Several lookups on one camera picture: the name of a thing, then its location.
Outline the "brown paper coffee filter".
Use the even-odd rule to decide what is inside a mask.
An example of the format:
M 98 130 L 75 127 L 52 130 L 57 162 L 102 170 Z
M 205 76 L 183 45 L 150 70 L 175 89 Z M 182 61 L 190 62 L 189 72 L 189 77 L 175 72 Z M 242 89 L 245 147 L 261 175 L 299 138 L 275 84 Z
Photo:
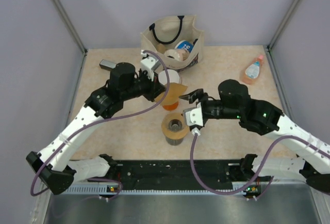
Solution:
M 167 89 L 169 88 L 169 91 L 168 91 L 166 97 L 164 98 L 164 100 L 160 102 L 160 105 L 162 105 L 162 106 L 172 105 L 172 104 L 178 102 L 179 97 L 181 95 L 184 95 L 184 93 L 186 92 L 186 90 L 188 88 L 188 86 L 178 84 L 178 83 L 169 83 L 169 85 L 165 85 L 165 87 Z

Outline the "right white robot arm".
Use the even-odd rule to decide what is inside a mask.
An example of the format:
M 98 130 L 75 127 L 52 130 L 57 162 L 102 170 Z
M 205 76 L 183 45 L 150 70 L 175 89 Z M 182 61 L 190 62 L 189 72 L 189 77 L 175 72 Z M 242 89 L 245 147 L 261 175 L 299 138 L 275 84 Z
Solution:
M 246 85 L 228 79 L 218 85 L 219 99 L 203 89 L 181 95 L 180 99 L 196 106 L 183 111 L 186 125 L 193 134 L 190 166 L 195 179 L 207 191 L 226 195 L 208 187 L 194 165 L 194 148 L 208 120 L 237 119 L 249 132 L 272 139 L 264 156 L 248 154 L 240 162 L 240 172 L 248 180 L 229 195 L 244 191 L 259 177 L 289 178 L 329 194 L 329 145 L 294 123 L 281 109 L 264 100 L 251 98 Z

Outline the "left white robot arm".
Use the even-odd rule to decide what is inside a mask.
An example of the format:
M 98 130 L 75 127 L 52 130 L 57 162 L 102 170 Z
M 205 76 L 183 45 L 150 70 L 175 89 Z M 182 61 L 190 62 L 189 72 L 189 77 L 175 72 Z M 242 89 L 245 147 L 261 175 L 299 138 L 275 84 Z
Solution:
M 165 91 L 155 72 L 160 62 L 144 59 L 140 70 L 127 62 L 115 65 L 110 78 L 101 88 L 93 91 L 74 120 L 47 147 L 31 151 L 26 160 L 35 172 L 30 194 L 40 179 L 54 195 L 65 192 L 73 183 L 84 180 L 107 182 L 117 175 L 116 163 L 111 156 L 101 154 L 93 159 L 73 161 L 71 157 L 87 138 L 102 124 L 116 120 L 125 101 L 145 97 L 154 102 Z

